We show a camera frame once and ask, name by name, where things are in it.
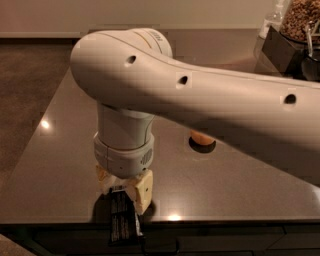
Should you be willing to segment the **grey-white gripper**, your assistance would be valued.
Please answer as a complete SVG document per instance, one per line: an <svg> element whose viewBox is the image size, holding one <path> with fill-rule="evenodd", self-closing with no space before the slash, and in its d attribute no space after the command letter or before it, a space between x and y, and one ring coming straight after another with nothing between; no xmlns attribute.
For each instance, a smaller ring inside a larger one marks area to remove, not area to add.
<svg viewBox="0 0 320 256"><path fill-rule="evenodd" d="M133 202L137 214L142 215L152 201L153 172L144 170L151 165L153 153L154 136L140 148L118 150L105 145L98 135L95 135L94 154L98 162L96 174L101 192L107 195L116 177L128 179L136 176L127 181L125 192Z"/></svg>

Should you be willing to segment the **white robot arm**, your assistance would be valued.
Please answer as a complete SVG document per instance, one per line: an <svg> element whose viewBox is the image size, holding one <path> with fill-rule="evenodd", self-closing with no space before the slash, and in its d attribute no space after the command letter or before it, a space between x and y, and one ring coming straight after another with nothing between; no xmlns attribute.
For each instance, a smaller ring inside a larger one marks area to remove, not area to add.
<svg viewBox="0 0 320 256"><path fill-rule="evenodd" d="M155 116L279 168L312 188L303 214L319 213L320 88L316 82L186 64L148 28L98 31L71 53L77 85L97 103L97 162L119 178L147 168Z"/></svg>

